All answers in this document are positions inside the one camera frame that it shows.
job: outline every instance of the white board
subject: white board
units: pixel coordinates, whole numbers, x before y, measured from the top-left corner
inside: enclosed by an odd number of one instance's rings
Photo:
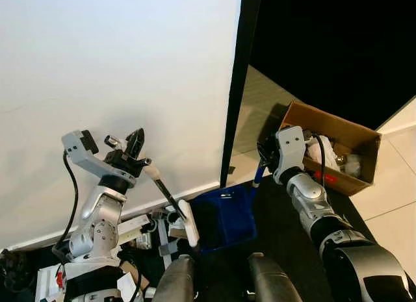
[[[143,127],[174,195],[218,184],[241,0],[0,0],[0,248],[62,230],[60,137]],[[98,178],[74,168],[80,205]],[[145,175],[124,212],[161,199]]]

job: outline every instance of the tiled floor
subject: tiled floor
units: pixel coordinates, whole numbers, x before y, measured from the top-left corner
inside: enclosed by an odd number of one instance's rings
[[[254,178],[259,162],[255,143],[262,121],[267,119],[263,114],[270,112],[267,106],[276,101],[287,105],[291,99],[294,97],[283,88],[249,68],[231,158],[236,169],[228,177],[228,186]],[[351,200],[380,245],[390,250],[416,281],[416,129],[383,138],[374,186]]]

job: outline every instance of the black frame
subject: black frame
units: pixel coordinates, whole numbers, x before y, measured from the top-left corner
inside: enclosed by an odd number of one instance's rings
[[[260,9],[261,0],[241,0],[239,26],[237,29],[237,41],[235,44],[235,57],[231,86],[229,89],[226,138],[224,140],[224,152],[222,154],[222,166],[220,176],[220,187],[227,183],[229,162],[239,119],[240,105],[250,54],[254,40],[255,25]]]

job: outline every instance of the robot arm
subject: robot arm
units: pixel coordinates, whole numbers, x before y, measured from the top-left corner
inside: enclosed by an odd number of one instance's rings
[[[305,150],[301,127],[278,131],[259,145],[263,164],[286,187],[302,227],[319,250],[335,300],[414,301],[398,260],[336,214],[325,189],[303,171]]]

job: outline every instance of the cardboard box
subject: cardboard box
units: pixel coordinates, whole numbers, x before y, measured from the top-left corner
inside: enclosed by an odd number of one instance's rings
[[[279,129],[293,125],[327,136],[334,141],[333,150],[337,155],[354,153],[361,156],[359,179],[326,167],[325,186],[345,195],[354,195],[373,184],[380,133],[299,102],[291,103]],[[304,165],[306,170],[314,171],[320,177],[318,162],[305,156]]]

